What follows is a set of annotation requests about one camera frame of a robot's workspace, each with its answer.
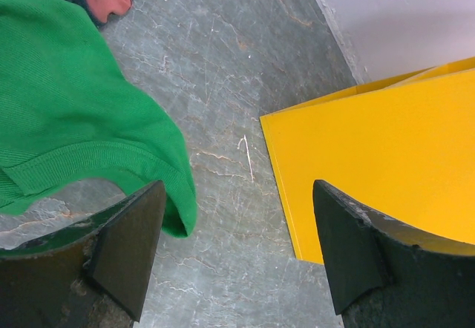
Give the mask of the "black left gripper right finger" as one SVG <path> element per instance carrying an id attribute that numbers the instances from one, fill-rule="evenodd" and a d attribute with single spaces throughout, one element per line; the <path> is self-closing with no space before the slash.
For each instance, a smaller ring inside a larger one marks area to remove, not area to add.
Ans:
<path id="1" fill-rule="evenodd" d="M 403 223 L 324 180 L 314 182 L 312 198 L 345 327 L 474 326 L 474 245 Z"/>

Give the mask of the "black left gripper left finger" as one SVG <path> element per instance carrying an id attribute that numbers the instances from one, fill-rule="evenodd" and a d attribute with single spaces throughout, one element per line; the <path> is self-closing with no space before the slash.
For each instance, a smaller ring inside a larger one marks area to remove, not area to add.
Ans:
<path id="1" fill-rule="evenodd" d="M 166 190 L 152 183 L 63 229 L 1 250 L 2 327 L 132 327 L 141 318 Z"/>

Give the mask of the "green cloth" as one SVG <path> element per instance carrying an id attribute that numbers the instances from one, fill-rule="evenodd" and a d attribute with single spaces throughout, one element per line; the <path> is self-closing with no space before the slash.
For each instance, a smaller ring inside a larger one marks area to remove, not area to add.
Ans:
<path id="1" fill-rule="evenodd" d="M 122 75 L 86 11 L 1 0 L 1 212 L 103 178 L 125 194 L 166 187 L 163 229 L 188 237 L 197 195 L 180 129 Z"/>

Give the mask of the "yellow wooden cabinet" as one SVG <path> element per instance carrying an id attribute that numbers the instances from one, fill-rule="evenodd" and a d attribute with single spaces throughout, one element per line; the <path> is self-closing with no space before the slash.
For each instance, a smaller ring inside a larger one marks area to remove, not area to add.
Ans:
<path id="1" fill-rule="evenodd" d="M 325 180 L 426 232 L 474 242 L 474 60 L 357 85 L 261 117 L 295 252 L 323 258 Z"/>

